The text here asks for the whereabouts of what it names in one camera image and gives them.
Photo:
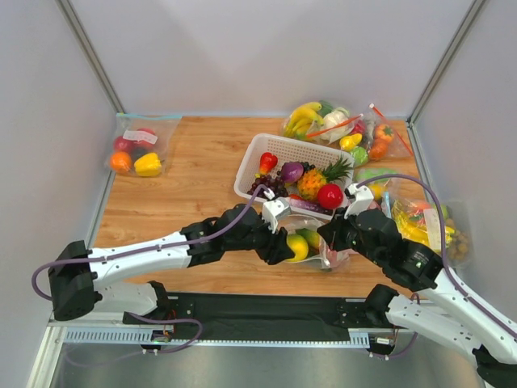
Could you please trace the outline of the fake yellow apple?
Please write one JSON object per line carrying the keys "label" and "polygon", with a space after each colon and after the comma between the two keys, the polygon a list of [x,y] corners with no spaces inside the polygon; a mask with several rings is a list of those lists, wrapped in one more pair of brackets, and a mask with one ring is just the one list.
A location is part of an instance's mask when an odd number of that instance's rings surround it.
{"label": "fake yellow apple", "polygon": [[309,244],[299,234],[289,234],[287,236],[288,247],[294,253],[294,257],[288,259],[288,262],[301,262],[305,260],[309,255]]}

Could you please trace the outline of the fake pink peach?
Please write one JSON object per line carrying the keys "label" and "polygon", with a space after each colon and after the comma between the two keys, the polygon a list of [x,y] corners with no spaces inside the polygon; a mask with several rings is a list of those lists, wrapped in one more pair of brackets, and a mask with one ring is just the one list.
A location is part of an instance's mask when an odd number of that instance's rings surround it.
{"label": "fake pink peach", "polygon": [[331,268],[336,268],[344,264],[349,259],[349,251],[326,251],[326,259],[329,262]]}

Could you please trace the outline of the polka dot zip bag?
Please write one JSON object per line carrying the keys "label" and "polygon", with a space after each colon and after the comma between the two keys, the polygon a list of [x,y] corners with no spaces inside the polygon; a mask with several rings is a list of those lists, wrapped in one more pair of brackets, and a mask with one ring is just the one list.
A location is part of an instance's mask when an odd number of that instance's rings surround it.
{"label": "polka dot zip bag", "polygon": [[295,256],[290,264],[306,264],[324,272],[343,269],[350,262],[349,251],[332,251],[317,233],[323,222],[310,216],[294,214],[280,222],[288,232],[288,246]]}

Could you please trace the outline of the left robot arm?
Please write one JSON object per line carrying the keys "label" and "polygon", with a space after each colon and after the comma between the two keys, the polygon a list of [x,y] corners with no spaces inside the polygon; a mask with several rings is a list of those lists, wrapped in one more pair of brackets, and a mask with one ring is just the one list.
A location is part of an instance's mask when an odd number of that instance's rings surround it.
{"label": "left robot arm", "polygon": [[64,322],[90,312],[113,312],[126,323],[133,321],[129,314],[165,318],[164,286],[157,281],[131,285],[128,278],[210,264],[228,251],[255,251],[269,265],[291,259],[288,232],[278,225],[290,212],[283,199],[263,203],[260,213],[239,204],[220,217],[151,241],[91,250],[82,240],[71,242],[46,266],[53,317]]}

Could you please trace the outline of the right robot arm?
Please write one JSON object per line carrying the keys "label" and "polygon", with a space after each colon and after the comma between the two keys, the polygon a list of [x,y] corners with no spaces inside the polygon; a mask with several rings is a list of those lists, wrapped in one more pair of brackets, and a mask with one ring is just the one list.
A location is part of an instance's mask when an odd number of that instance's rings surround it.
{"label": "right robot arm", "polygon": [[385,289],[383,314],[463,354],[492,387],[516,385],[516,323],[475,293],[432,249],[403,238],[380,210],[348,215],[339,209],[317,232],[335,251],[352,249],[382,269],[393,283],[429,299],[445,315],[427,312]]}

